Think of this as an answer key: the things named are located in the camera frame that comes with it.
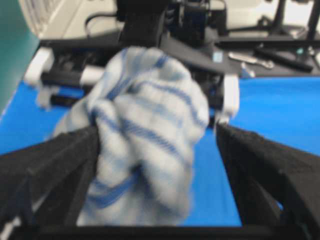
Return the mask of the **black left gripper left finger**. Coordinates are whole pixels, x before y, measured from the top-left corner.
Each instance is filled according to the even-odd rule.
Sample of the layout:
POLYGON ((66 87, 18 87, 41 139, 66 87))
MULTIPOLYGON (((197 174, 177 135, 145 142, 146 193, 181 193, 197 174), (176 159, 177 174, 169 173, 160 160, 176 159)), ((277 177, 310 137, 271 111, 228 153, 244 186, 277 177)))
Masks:
POLYGON ((76 225, 98 153, 98 129, 89 126, 1 155, 0 224, 76 225))

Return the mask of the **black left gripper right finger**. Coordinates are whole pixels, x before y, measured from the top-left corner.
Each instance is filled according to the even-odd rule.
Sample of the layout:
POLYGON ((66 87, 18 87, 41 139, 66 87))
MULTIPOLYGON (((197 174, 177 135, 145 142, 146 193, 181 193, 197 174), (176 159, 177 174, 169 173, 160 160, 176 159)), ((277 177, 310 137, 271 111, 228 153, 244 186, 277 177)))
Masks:
POLYGON ((219 123, 216 144, 242 223, 257 240, 320 237, 320 158, 219 123))

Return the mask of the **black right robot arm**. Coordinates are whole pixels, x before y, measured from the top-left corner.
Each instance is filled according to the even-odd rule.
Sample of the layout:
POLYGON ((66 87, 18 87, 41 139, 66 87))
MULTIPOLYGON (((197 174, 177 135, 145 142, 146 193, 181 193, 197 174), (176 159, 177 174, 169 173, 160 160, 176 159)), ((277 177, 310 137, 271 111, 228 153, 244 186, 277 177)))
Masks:
POLYGON ((208 8, 188 0, 118 0, 116 17, 124 23, 120 43, 155 47, 185 65, 224 75, 233 70, 196 49, 205 45, 208 8))

